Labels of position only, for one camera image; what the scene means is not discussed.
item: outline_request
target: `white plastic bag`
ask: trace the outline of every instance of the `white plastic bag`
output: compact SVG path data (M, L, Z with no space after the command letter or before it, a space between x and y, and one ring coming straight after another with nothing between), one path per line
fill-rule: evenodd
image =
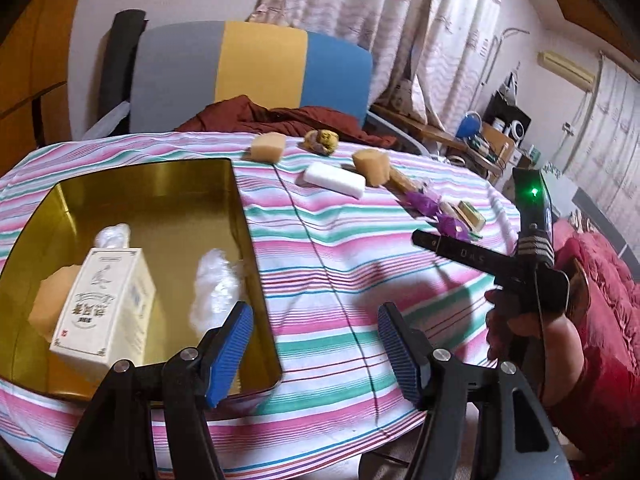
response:
M110 225L95 236L94 247L101 249L128 249L131 229L128 224Z
M198 337L207 330L222 326L240 298L239 266L232 266L224 251L213 249L198 264L189 323Z

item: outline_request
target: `striped tablecloth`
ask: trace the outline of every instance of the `striped tablecloth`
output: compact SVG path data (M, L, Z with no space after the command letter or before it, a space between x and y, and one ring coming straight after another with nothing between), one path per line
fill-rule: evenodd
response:
M486 356L483 299L492 278L412 246L414 219L388 190L361 200L300 185L318 156L287 139L277 165L241 159L252 134L164 134L68 142L28 155L0 179L0 266L29 216L58 181L105 168L224 156L234 171L284 376L254 416L210 421L231 479L284 479L376 448L420 424L396 385L376 331L376 312L394 301L437 345L467 362ZM359 146L330 159L350 163ZM470 200L487 218L481 244L511 251L519 216L494 188L467 170L403 153L393 163L429 177L452 199ZM41 470L55 474L81 410L0 380L0 433ZM171 461L162 412L154 413L162 474Z

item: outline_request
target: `yellow sponge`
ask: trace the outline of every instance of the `yellow sponge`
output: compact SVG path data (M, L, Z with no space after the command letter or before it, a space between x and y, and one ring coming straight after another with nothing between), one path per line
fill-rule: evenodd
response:
M367 186L382 186L389 181L391 161L385 152L367 148L358 150L351 158L356 171L367 179Z
M251 143L250 158L255 162L268 162L276 164L286 143L287 136L277 132L262 134L255 137Z

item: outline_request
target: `white soap bar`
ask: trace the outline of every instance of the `white soap bar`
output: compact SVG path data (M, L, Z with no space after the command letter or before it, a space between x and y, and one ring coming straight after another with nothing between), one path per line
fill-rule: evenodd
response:
M306 168L304 179L309 184L325 187L355 198L362 197L366 184L362 175L323 162L314 162Z
M120 359L141 366L155 294L142 249L91 249L49 349L91 381Z

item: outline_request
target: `yellow stripe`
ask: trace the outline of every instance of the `yellow stripe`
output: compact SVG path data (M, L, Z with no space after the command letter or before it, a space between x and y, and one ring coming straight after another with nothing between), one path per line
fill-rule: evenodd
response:
M265 23L226 22L216 102L242 94L265 108L300 106L306 32Z

